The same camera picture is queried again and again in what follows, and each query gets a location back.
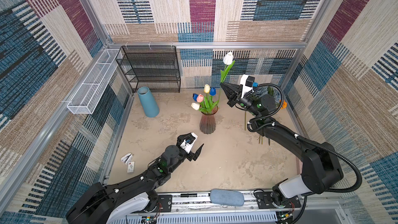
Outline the yellow artificial tulip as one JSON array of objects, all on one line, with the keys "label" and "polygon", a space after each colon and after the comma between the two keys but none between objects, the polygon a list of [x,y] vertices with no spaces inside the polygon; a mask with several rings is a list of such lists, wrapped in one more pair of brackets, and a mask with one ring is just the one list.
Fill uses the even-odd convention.
[{"label": "yellow artificial tulip", "polygon": [[210,89],[211,89],[210,85],[206,84],[204,86],[204,92],[206,94],[204,101],[205,101],[205,106],[206,106],[206,110],[207,110],[208,114],[211,113],[211,107],[210,107],[210,102],[209,102]]}]

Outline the pink artificial tulip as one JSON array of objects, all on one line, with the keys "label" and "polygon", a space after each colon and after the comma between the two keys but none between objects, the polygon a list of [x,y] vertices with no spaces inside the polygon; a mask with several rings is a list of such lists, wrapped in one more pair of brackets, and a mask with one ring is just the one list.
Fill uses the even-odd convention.
[{"label": "pink artificial tulip", "polygon": [[197,102],[200,104],[200,111],[204,114],[209,114],[209,106],[207,103],[207,98],[204,95],[199,94],[197,96]]}]

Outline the red ribbed glass vase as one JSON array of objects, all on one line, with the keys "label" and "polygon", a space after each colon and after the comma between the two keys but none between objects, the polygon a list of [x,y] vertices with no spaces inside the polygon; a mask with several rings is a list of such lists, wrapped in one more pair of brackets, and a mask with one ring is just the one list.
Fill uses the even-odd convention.
[{"label": "red ribbed glass vase", "polygon": [[200,121],[200,130],[204,134],[212,134],[216,130],[216,120],[215,114],[218,111],[218,107],[216,106],[210,114],[202,114],[202,118]]}]

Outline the blue-grey artificial rose bunch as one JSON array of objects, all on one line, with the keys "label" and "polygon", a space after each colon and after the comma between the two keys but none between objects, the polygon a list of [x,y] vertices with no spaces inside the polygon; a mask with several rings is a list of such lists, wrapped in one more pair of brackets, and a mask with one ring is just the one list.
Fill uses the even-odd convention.
[{"label": "blue-grey artificial rose bunch", "polygon": [[284,104],[284,94],[280,88],[275,84],[258,85],[242,96],[240,106],[252,115],[247,120],[247,130],[283,144],[284,130],[274,118]]}]

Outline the orange artificial flower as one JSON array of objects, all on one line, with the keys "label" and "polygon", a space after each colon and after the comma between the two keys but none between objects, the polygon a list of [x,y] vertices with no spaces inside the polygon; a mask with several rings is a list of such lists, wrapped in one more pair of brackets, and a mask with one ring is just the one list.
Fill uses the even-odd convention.
[{"label": "orange artificial flower", "polygon": [[287,107],[287,101],[283,100],[282,102],[282,109],[285,109]]}]

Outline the teal cylindrical vase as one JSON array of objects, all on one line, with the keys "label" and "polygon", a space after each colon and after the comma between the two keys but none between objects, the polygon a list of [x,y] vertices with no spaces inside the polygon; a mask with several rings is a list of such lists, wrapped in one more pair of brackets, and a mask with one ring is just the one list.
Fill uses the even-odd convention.
[{"label": "teal cylindrical vase", "polygon": [[140,87],[137,93],[145,115],[149,118],[156,117],[160,109],[150,89],[148,87]]}]

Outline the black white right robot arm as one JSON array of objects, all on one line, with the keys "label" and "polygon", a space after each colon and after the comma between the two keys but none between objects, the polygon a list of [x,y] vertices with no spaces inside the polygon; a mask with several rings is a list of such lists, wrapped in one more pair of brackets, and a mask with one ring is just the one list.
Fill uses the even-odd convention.
[{"label": "black white right robot arm", "polygon": [[[360,170],[349,159],[337,153],[331,144],[309,140],[273,118],[283,104],[278,103],[271,94],[257,95],[261,85],[257,88],[246,88],[245,84],[221,83],[220,86],[230,107],[240,107],[253,115],[247,122],[249,132],[277,142],[302,162],[300,175],[281,181],[272,188],[271,197],[276,207],[286,206],[298,195],[349,193],[360,188],[363,182]],[[341,161],[350,166],[356,175],[355,183],[348,188],[334,187],[344,178]]]}]

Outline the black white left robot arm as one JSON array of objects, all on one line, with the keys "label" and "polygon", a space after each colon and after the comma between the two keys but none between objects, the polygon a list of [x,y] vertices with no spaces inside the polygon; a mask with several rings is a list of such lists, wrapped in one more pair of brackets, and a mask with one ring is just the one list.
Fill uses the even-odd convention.
[{"label": "black white left robot arm", "polygon": [[107,186],[93,184],[67,212],[67,222],[109,224],[120,216],[142,211],[148,205],[155,208],[158,201],[155,189],[164,185],[186,159],[195,161],[202,148],[200,146],[193,153],[186,152],[177,145],[170,145],[138,176]]}]

